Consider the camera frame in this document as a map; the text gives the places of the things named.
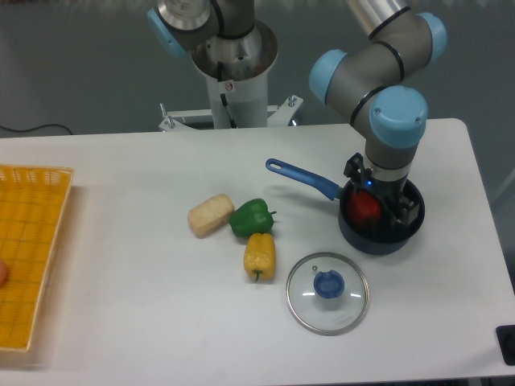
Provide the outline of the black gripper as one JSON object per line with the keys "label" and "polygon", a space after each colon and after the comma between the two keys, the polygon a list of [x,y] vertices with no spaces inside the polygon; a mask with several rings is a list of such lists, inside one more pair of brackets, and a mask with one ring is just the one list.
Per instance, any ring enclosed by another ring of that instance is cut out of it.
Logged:
{"label": "black gripper", "polygon": [[397,213],[397,222],[402,226],[418,225],[421,219],[421,203],[406,189],[411,165],[409,162],[398,169],[385,169],[366,154],[354,154],[344,168],[344,176],[350,180],[345,185],[347,201],[363,199],[369,193],[391,212]]}

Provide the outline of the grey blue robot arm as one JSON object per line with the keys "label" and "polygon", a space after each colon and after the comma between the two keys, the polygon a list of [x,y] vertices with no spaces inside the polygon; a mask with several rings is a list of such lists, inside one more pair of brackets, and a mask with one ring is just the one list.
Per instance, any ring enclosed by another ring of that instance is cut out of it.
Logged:
{"label": "grey blue robot arm", "polygon": [[[421,200],[407,193],[407,175],[427,104],[402,81],[442,55],[447,31],[434,15],[415,14],[404,1],[348,5],[370,45],[354,55],[321,55],[309,87],[365,139],[364,153],[344,171],[354,189],[374,196],[394,223],[409,225],[422,214]],[[147,19],[168,54],[190,55],[204,75],[216,128],[267,123],[267,76],[278,42],[256,19],[253,2],[159,1]]]}

